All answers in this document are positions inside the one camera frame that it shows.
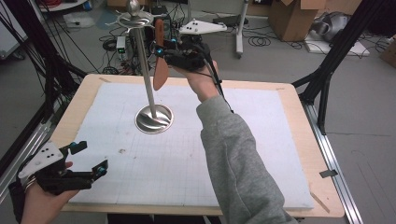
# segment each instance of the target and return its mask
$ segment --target round metal base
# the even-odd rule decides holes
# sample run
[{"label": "round metal base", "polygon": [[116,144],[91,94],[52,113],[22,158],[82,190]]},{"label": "round metal base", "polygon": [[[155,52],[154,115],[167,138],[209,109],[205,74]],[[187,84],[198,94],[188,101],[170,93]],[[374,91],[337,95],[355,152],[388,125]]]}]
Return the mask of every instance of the round metal base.
[{"label": "round metal base", "polygon": [[171,109],[165,105],[155,105],[154,107],[157,113],[156,119],[152,117],[149,105],[136,114],[134,123],[142,133],[162,133],[173,123],[174,115]]}]

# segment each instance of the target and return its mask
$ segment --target metal pole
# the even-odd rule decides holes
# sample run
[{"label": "metal pole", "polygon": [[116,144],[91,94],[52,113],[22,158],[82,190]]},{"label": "metal pole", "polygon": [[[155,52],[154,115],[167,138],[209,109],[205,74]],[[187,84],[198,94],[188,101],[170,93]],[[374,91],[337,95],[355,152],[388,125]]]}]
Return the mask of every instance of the metal pole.
[{"label": "metal pole", "polygon": [[145,43],[143,40],[143,28],[134,28],[134,37],[136,38],[137,53],[139,55],[140,67],[142,69],[143,78],[145,80],[146,92],[148,94],[149,110],[151,116],[156,119],[157,112],[154,104],[154,97],[152,95],[151,80],[149,79],[148,60],[146,58]]}]

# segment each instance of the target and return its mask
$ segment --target person's left hand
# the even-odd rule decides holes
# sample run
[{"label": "person's left hand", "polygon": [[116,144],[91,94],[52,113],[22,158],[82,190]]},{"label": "person's left hand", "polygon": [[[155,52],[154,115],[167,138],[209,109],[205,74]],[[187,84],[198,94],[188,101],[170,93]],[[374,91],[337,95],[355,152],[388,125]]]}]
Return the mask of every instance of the person's left hand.
[{"label": "person's left hand", "polygon": [[79,190],[65,191],[60,195],[53,195],[44,191],[36,182],[26,190],[25,205],[21,223],[47,224],[51,223],[61,212],[64,205],[73,198]]}]

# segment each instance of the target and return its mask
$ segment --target hand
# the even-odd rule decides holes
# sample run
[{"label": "hand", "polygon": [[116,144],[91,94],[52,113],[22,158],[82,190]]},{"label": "hand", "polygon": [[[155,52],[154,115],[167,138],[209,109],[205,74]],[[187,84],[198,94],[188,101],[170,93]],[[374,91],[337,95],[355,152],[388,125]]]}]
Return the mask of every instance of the hand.
[{"label": "hand", "polygon": [[60,195],[53,195],[44,191],[36,182],[26,190],[25,205],[21,223],[47,224],[55,219],[64,205],[73,198],[79,190],[65,191]]},{"label": "hand", "polygon": [[[213,65],[215,65],[216,72],[218,72],[218,64],[213,61]],[[218,89],[213,83],[213,79],[210,76],[210,73],[206,66],[202,68],[202,70],[197,70],[194,72],[190,72],[178,67],[173,68],[187,78],[190,87],[197,94],[198,99],[201,102],[219,95]]]}]

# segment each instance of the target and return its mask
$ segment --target forearm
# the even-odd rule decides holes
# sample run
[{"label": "forearm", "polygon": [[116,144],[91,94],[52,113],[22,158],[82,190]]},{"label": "forearm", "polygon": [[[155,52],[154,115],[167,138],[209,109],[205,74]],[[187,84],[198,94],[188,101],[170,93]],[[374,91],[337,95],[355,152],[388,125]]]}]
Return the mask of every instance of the forearm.
[{"label": "forearm", "polygon": [[232,114],[221,96],[197,108],[207,167],[221,211],[232,223],[296,223],[265,169],[247,124]]}]

